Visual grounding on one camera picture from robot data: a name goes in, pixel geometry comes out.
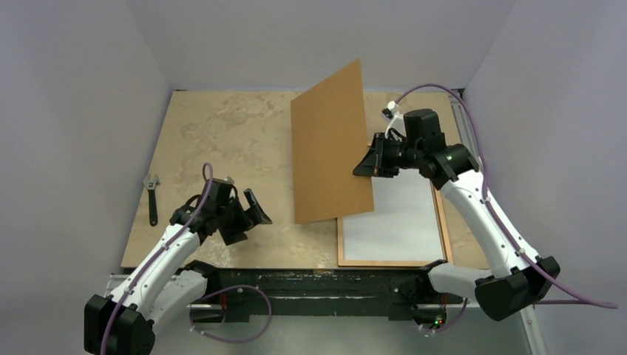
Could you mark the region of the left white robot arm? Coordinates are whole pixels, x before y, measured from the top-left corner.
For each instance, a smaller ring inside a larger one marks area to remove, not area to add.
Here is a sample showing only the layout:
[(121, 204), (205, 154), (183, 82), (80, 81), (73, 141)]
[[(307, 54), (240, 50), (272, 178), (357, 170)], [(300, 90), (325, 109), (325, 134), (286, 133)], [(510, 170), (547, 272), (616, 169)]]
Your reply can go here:
[(226, 307), (218, 268), (186, 259), (207, 237), (220, 233), (231, 245), (246, 240), (247, 231), (270, 225), (251, 189), (243, 192), (243, 208), (230, 179), (208, 178), (200, 194), (172, 214), (155, 247), (140, 265), (107, 295), (93, 295), (84, 307), (84, 350), (89, 354), (150, 354), (157, 335), (178, 312), (193, 302), (217, 300)]

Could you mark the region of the brown frame backing board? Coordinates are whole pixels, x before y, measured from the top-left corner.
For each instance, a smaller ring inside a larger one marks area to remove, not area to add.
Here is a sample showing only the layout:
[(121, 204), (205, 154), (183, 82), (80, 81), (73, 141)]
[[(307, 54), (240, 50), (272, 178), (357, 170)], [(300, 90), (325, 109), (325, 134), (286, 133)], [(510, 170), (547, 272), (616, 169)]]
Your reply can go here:
[(291, 101), (297, 224), (374, 210), (370, 178), (353, 174), (366, 152), (362, 66), (356, 59)]

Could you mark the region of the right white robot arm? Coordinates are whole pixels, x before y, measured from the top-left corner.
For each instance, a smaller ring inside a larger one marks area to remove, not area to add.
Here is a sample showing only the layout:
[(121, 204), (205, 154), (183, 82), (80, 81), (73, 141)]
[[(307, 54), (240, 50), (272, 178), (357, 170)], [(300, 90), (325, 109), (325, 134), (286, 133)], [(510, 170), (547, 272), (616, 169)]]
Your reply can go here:
[(454, 266), (437, 260), (419, 268), (413, 285), (401, 291), (410, 303), (432, 301), (454, 294), (476, 301), (492, 320), (501, 321), (542, 300), (557, 277), (554, 257), (542, 257), (521, 236), (509, 240), (501, 225), (508, 219), (488, 191), (473, 154), (461, 143), (447, 144), (438, 114), (416, 109), (401, 114), (382, 111), (390, 124), (404, 123), (400, 133), (392, 126), (377, 132), (365, 157), (353, 169), (356, 176), (394, 178), (403, 169), (416, 169), (440, 191), (463, 217), (487, 258), (487, 270)]

